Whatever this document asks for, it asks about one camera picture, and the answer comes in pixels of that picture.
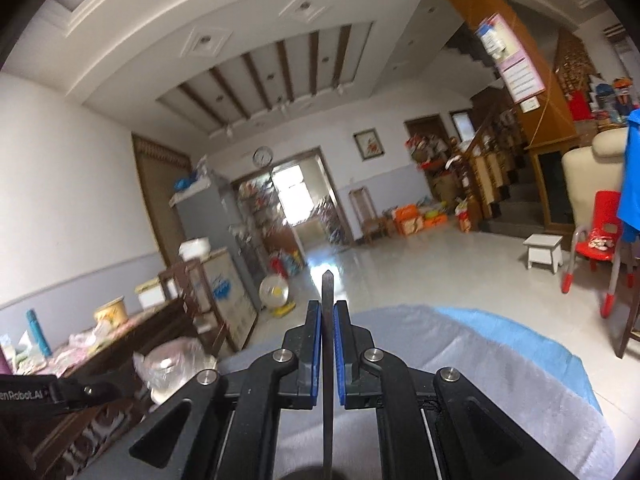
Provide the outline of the dark chopstick crossing diagonal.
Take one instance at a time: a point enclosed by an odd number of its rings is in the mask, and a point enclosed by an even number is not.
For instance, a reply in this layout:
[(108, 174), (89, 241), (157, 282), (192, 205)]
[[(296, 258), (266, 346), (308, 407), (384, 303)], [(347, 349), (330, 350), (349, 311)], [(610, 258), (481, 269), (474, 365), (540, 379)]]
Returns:
[(334, 276), (326, 270), (321, 285), (323, 480), (331, 480), (333, 476), (333, 305)]

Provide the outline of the teal thermos bottle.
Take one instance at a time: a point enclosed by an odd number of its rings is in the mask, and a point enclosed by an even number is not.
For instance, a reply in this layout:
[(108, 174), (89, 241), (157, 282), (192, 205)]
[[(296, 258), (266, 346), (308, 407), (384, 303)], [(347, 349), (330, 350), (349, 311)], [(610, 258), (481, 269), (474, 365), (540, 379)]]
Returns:
[(50, 359), (52, 356), (52, 350), (47, 342), (46, 336), (44, 336), (36, 312), (32, 309), (28, 310), (26, 312), (26, 318), (30, 332), (32, 333), (32, 336), (34, 336), (39, 350), (46, 359)]

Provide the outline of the carved dark wood sideboard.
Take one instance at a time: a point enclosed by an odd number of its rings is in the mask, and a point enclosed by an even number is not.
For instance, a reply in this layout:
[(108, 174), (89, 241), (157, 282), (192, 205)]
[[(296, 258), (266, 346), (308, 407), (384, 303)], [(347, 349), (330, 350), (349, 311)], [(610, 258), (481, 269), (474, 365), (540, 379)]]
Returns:
[(183, 300), (169, 300), (130, 318), (105, 347), (61, 376), (3, 374), (1, 477), (77, 477), (151, 407), (134, 355), (195, 335)]

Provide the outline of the white chest freezer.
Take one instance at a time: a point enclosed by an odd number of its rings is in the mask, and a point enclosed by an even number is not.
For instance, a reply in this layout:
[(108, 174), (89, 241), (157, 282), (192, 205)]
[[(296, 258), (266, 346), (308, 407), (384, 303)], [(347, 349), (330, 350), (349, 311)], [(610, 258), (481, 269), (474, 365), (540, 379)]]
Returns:
[(204, 278), (198, 271), (190, 273), (194, 292), (206, 312), (213, 311), (204, 304), (210, 293), (235, 348), (242, 350), (257, 321), (257, 311), (228, 249), (213, 249), (207, 238), (194, 238), (183, 242), (178, 254), (184, 261), (196, 259), (201, 263)]

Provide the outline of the small white fan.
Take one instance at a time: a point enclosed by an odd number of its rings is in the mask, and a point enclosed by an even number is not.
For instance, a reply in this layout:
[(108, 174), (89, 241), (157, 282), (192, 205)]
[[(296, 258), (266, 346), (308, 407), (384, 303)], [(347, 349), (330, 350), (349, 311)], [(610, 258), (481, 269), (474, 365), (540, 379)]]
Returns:
[(274, 318), (283, 318), (295, 308), (288, 281), (281, 274), (269, 274), (260, 283), (259, 299)]

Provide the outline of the white bowl with plastic bag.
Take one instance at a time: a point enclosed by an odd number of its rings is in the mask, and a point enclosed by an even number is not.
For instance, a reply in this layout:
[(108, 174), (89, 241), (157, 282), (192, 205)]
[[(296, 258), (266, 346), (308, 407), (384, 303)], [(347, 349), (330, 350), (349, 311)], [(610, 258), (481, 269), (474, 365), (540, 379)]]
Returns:
[(165, 342), (146, 356), (134, 352), (132, 362), (156, 405), (163, 404), (201, 370), (217, 368), (217, 359), (205, 351), (201, 341), (188, 337)]

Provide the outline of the orange cardboard box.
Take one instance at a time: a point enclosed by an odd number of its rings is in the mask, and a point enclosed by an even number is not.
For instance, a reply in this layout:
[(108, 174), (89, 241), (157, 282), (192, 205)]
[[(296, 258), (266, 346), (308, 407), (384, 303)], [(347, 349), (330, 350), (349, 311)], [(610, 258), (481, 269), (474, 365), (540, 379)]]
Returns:
[(393, 222), (397, 232), (410, 236), (440, 226), (448, 221), (446, 211), (439, 204), (434, 207), (407, 205), (393, 211)]

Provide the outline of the grey felt table cloth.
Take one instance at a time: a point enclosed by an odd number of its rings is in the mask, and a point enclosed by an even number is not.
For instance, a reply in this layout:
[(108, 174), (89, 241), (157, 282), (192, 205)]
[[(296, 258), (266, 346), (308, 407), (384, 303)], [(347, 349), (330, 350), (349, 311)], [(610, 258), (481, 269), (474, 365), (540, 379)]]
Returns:
[[(424, 307), (350, 314), (373, 347), (374, 408), (343, 408), (333, 350), (332, 479), (608, 479), (600, 413), (512, 349)], [(314, 408), (285, 408), (295, 356), (254, 348), (227, 362), (234, 412), (219, 479), (322, 479), (322, 321)]]

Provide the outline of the grey refrigerator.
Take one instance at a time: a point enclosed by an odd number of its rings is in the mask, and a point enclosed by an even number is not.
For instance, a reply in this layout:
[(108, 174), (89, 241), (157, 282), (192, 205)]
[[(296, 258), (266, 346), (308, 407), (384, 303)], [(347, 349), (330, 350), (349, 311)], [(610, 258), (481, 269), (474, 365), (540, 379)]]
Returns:
[(231, 182), (209, 171), (169, 200), (188, 240), (207, 238), (215, 249), (227, 248), (250, 300), (257, 311), (264, 307), (259, 286), (268, 273), (267, 253), (253, 217)]

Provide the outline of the white step stool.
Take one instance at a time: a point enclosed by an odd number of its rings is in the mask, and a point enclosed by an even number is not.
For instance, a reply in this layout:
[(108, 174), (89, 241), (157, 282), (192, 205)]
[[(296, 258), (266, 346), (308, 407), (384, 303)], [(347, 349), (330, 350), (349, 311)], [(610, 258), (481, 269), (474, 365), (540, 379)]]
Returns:
[(533, 266), (548, 266), (553, 274), (557, 274), (563, 265), (562, 237), (553, 234), (532, 234), (523, 245), (526, 248), (526, 269)]

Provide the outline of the framed flower picture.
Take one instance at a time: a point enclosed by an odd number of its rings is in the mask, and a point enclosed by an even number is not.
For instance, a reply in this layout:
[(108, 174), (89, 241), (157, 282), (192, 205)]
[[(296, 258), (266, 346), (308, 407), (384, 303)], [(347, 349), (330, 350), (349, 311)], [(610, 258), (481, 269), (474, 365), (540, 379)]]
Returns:
[(352, 137), (363, 160), (378, 158), (385, 154), (382, 142), (375, 128), (357, 132)]

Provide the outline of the red plastic child chair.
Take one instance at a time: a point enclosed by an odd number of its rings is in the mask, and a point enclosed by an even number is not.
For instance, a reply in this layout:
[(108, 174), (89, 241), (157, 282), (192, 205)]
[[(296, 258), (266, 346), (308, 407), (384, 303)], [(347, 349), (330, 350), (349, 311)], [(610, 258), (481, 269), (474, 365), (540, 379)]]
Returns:
[(602, 318), (608, 318), (613, 311), (620, 267), (623, 265), (623, 250), (631, 249), (623, 241), (623, 222), (617, 217), (618, 206), (620, 192), (596, 193), (591, 226), (578, 226), (572, 235), (570, 260), (561, 284), (561, 292), (567, 294), (573, 284), (577, 256), (587, 259), (593, 271), (597, 270), (597, 265), (601, 262), (611, 263), (608, 290), (600, 307)]

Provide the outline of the cream sofa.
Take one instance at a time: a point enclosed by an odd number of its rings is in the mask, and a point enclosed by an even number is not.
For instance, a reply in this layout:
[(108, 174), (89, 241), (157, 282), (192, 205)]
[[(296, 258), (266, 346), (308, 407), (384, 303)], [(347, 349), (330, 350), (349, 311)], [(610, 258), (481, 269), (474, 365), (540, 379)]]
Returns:
[(576, 228), (590, 226), (599, 191), (619, 191), (623, 181), (627, 129), (598, 133), (590, 146), (562, 157), (566, 190)]

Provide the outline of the blue jacket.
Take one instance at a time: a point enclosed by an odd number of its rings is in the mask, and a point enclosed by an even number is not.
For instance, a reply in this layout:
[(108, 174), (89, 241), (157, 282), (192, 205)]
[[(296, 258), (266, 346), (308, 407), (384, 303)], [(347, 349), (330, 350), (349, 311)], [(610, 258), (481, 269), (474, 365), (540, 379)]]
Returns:
[(640, 110), (628, 117), (627, 145), (625, 150), (624, 177), (620, 191), (617, 218), (623, 226), (622, 240), (632, 244), (639, 238), (640, 230)]

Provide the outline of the wooden chair by wall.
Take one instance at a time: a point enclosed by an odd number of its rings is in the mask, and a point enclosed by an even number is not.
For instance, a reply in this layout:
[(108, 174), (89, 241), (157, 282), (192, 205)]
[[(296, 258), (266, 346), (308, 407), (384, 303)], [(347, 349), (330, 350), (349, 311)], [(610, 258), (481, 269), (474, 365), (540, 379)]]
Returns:
[(378, 214), (366, 186), (354, 188), (348, 192), (349, 201), (354, 208), (362, 238), (371, 244), (377, 236), (390, 236), (386, 219)]

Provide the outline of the round wall clock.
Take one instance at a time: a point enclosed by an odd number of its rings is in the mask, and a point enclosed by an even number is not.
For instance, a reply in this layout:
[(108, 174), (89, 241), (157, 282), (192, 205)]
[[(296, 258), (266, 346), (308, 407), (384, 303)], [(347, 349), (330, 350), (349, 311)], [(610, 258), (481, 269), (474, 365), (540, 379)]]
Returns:
[(268, 146), (260, 146), (252, 156), (252, 161), (257, 168), (266, 168), (272, 164), (273, 151)]

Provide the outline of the wall calendar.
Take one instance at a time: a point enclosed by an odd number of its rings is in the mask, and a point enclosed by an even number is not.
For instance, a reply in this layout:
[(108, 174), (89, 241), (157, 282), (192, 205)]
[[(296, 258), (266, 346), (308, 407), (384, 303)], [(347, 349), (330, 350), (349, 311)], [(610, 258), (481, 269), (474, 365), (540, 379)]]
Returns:
[(480, 23), (476, 36), (494, 61), (513, 102), (523, 113), (539, 108), (538, 96), (546, 87), (506, 20), (498, 13), (492, 14)]

